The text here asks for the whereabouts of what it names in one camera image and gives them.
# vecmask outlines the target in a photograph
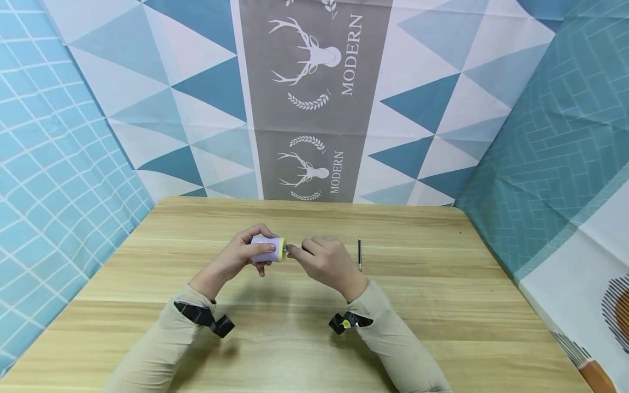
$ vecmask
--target gray banner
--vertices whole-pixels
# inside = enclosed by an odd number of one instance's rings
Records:
[[[391,3],[240,0],[265,199],[353,201]]]

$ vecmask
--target beige long sleeve shirt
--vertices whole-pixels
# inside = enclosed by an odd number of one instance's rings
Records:
[[[181,358],[203,329],[184,317],[174,301],[214,311],[207,298],[185,286],[127,353],[103,393],[164,393],[168,390]],[[452,392],[428,350],[393,311],[384,291],[374,281],[348,305],[348,310],[373,320],[370,326],[357,328],[358,333],[378,355],[401,393]]]

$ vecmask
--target wooden table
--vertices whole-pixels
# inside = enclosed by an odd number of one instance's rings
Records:
[[[173,197],[163,200],[7,376],[1,392],[96,392],[164,303],[233,235],[264,222],[300,244],[332,234],[423,340],[457,393],[591,392],[465,214],[455,208]],[[394,391],[343,299],[293,260],[245,269],[218,296],[236,328],[207,332],[171,391]]]

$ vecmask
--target blue grid pattern fabric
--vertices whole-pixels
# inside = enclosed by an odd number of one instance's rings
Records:
[[[627,0],[576,6],[457,201],[516,280],[596,211],[606,184],[622,183],[628,17]]]
[[[152,208],[36,0],[0,0],[0,377]]]

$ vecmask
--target black pen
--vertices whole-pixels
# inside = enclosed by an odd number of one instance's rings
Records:
[[[362,272],[362,241],[358,236],[358,270]]]

